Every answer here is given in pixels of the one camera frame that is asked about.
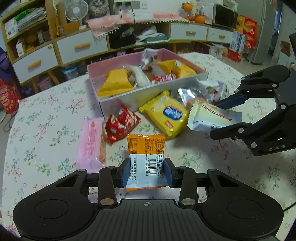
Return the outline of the yellow cracker bag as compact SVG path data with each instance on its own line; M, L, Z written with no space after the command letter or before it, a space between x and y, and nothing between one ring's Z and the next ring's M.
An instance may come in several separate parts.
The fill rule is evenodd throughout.
M168 90L141 105L139 111L146 114L168 139L175 138L187 127L189 111L170 97Z

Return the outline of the framed cat picture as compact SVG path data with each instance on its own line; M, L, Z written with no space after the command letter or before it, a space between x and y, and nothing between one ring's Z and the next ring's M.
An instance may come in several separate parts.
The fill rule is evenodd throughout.
M109 2L106 0L91 0L89 6L89 18L101 18L110 15Z

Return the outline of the cream white snack packet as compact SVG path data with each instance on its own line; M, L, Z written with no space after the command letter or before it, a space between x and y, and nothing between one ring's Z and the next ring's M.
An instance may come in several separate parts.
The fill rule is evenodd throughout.
M207 102L196 100L190 110L187 126L192 131L209 133L241 121L241 112L221 109Z

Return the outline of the pink snack box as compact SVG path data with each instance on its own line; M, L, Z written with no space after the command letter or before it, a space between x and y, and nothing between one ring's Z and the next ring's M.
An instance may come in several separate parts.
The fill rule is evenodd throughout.
M208 72L167 49L145 49L87 66L100 116L117 115L121 104L138 108L164 90L177 94L179 87L198 85Z

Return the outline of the red packet in box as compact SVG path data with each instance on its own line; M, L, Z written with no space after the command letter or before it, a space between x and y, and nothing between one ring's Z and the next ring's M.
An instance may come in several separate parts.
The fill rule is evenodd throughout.
M158 84L158 83L163 83L171 80L175 80L177 77L175 73L171 72L169 74L163 75L163 76L154 76L151 79L152 84Z

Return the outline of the wooden cabinet with drawers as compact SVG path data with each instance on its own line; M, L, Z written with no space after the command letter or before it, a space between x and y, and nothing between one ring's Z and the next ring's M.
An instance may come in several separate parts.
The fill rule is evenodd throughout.
M28 28L8 38L4 24L24 10L34 7L45 7L46 17ZM49 74L55 84L59 80L53 73L57 67L65 67L78 61L85 61L94 56L116 52L128 48L143 48L144 43L126 45L120 48L110 47L110 37L118 33L107 33L99 38L93 36L89 26L65 36L58 36L55 13L50 1L29 1L15 8L5 18L1 19L1 31L6 45L8 57L20 85L30 83L36 93L39 92L36 77L44 73ZM152 24L134 24L135 27L156 26L158 30L167 33L171 38L168 44L186 42L210 42L229 44L232 41L232 31L206 24L185 22L162 22ZM27 33L34 33L40 28L50 32L50 40L34 47L22 56L16 51L17 40Z

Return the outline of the pink wafer packet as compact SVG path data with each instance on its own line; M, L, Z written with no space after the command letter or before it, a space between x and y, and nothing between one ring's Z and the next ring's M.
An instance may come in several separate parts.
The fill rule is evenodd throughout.
M98 173L106 165L106 143L103 137L104 118L85 120L76 157L77 169Z

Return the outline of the red candy packet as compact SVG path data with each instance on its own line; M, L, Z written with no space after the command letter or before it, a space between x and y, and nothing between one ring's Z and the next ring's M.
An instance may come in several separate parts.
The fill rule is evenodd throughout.
M117 117L111 114L107 120L105 130L107 140L112 145L125 138L141 122L141 119L124 104L121 104Z

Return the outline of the clear white bread packet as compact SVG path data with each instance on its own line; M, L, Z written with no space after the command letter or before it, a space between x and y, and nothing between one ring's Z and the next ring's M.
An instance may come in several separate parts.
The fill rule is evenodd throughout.
M128 80L134 88L144 88L151 86L151 82L138 66L128 65L125 67L128 72Z

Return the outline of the orange white snack packet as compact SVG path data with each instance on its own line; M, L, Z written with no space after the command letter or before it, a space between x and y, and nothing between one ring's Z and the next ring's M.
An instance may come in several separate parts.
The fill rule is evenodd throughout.
M163 174L166 136L128 135L128 154L131 161L126 190L156 189L168 185Z

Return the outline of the yellow snack bag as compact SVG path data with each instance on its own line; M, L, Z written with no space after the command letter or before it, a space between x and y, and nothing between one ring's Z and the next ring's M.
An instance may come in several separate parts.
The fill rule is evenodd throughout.
M111 70L105 77L105 83L97 92L98 97L111 97L133 90L128 71L125 68Z
M166 74L174 73L177 78L197 75L196 71L176 59L157 61L157 65Z

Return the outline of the white crumpled snack packet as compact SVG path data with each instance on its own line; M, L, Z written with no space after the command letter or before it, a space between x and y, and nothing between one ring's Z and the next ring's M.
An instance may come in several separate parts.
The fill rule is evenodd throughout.
M151 48L144 49L141 56L142 70L152 69L156 65L157 58L158 58L158 50L151 49Z

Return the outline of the red gift bag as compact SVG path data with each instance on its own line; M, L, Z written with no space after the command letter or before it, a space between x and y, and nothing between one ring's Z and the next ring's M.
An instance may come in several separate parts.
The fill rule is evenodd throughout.
M12 114L18 110L21 97L18 92L3 79L1 79L0 97L1 105L7 114Z

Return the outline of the floral tablecloth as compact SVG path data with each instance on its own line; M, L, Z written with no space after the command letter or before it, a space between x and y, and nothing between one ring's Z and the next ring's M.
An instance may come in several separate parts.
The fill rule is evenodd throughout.
M1 214L17 234L13 209L23 198L76 170L83 121L100 115L89 76L83 75L21 101L11 130L1 133ZM276 199L285 210L277 238L295 225L295 151L256 157L241 141L213 140L183 131L165 143L176 166L218 169Z

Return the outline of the silver biscuit packet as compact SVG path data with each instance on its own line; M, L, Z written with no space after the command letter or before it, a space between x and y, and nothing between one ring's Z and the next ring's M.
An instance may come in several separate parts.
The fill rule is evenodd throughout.
M178 100L187 109L191 109L195 101L215 104L229 96L228 87L220 80L198 80L194 85L178 88Z

